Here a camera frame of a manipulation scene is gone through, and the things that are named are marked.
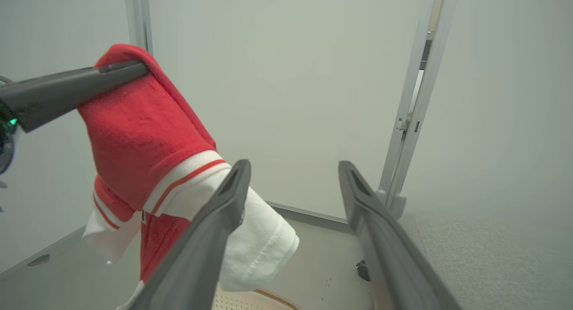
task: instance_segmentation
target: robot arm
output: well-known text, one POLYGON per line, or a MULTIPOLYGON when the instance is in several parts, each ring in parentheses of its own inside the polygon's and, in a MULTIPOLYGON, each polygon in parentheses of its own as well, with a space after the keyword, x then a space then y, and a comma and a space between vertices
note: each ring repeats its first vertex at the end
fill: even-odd
POLYGON ((0 174, 14 156, 18 126, 30 132, 81 104, 148 73, 145 64, 130 61, 84 68, 0 86, 0 174))

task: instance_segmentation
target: shirt sleeve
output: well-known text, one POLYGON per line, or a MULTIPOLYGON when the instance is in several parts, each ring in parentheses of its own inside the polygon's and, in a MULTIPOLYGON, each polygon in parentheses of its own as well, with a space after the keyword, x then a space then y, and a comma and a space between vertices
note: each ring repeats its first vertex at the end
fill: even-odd
POLYGON ((107 260, 117 262, 141 227, 141 212, 132 210, 99 176, 92 202, 83 239, 107 260))

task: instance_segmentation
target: gray wall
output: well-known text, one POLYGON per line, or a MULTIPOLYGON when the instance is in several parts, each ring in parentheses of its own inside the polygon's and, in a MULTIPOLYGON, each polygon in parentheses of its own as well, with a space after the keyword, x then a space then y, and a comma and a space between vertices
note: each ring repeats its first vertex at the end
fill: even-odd
POLYGON ((229 161, 283 206, 346 218, 378 186, 422 0, 151 0, 154 55, 229 161))
POLYGON ((406 210, 573 230, 571 0, 459 0, 406 210))
MULTIPOLYGON (((129 42, 125 0, 0 0, 0 18, 0 75, 12 80, 92 66, 129 42)), ((0 272, 86 224, 94 176, 77 112, 20 137, 0 175, 0 272)))

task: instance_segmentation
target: floor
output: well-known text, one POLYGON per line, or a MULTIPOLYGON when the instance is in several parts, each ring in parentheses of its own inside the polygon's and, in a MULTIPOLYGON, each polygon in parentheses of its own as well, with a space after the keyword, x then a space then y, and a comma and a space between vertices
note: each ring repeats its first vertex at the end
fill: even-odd
MULTIPOLYGON (((289 223, 300 246, 276 279, 266 286, 303 310, 362 310, 369 283, 356 275, 362 251, 355 236, 303 222, 289 223)), ((120 262, 108 265, 80 235, 48 248, 48 263, 0 276, 3 309, 112 310, 133 293, 139 278, 139 239, 120 262)))

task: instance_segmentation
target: red fabric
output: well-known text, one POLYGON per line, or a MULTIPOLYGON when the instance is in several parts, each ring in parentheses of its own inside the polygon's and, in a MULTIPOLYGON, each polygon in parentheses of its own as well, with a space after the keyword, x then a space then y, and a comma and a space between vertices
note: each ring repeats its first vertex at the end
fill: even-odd
POLYGON ((107 217, 106 213, 104 213, 104 211, 102 210, 102 208, 98 205, 98 202, 96 202, 96 197, 94 196, 94 204, 96 205, 96 208, 98 209, 98 212, 100 212, 100 215, 102 215, 102 217, 104 218, 104 220, 107 222, 107 224, 109 224, 109 226, 113 227, 114 229, 118 229, 119 226, 115 225, 110 219, 109 217, 107 217))
MULTIPOLYGON (((131 45, 114 45, 96 67, 135 59, 151 73, 78 109, 98 170, 95 191, 123 222, 143 209, 156 184, 173 167, 192 155, 215 150, 215 141, 149 53, 131 45)), ((141 279, 147 281, 189 221, 145 216, 141 279)))

